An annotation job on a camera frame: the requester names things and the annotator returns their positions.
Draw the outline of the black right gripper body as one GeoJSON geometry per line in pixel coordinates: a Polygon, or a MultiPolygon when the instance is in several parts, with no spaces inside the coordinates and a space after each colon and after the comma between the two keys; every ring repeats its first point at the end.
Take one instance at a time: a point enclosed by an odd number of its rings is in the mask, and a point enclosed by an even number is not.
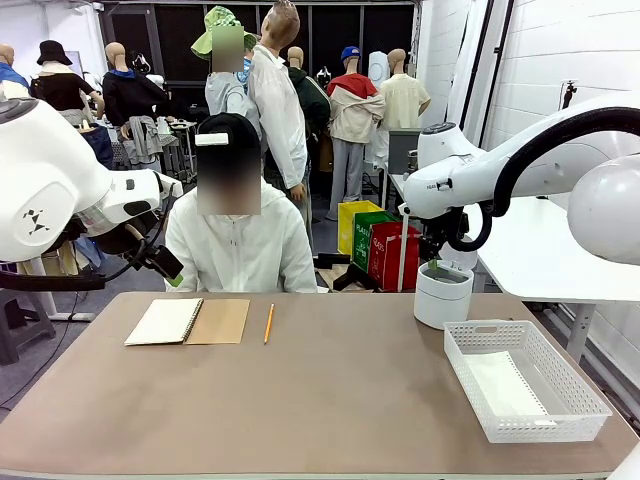
{"type": "Polygon", "coordinates": [[[439,257],[439,252],[447,241],[447,227],[438,219],[422,220],[423,231],[419,239],[421,260],[431,261],[439,257]]]}

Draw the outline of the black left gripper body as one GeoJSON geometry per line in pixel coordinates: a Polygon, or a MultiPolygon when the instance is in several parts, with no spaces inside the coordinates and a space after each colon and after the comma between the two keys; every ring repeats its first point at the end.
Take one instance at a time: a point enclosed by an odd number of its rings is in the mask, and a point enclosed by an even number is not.
{"type": "Polygon", "coordinates": [[[127,254],[127,261],[139,270],[145,267],[159,273],[165,280],[176,280],[181,277],[183,264],[164,245],[144,243],[137,250],[127,254]]]}

